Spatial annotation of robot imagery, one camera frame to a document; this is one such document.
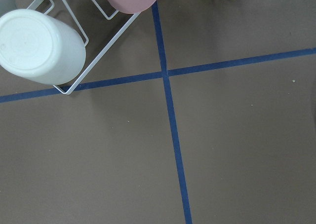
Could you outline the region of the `white upside-down cup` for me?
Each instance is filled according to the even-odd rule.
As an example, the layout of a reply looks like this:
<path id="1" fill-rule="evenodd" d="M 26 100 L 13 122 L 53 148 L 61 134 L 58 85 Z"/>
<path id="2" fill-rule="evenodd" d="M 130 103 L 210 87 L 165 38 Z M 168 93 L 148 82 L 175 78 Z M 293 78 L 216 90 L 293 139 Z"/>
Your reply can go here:
<path id="1" fill-rule="evenodd" d="M 79 33 L 55 18 L 29 9 L 0 18 L 0 65 L 16 76 L 60 85 L 81 72 L 85 59 Z"/>

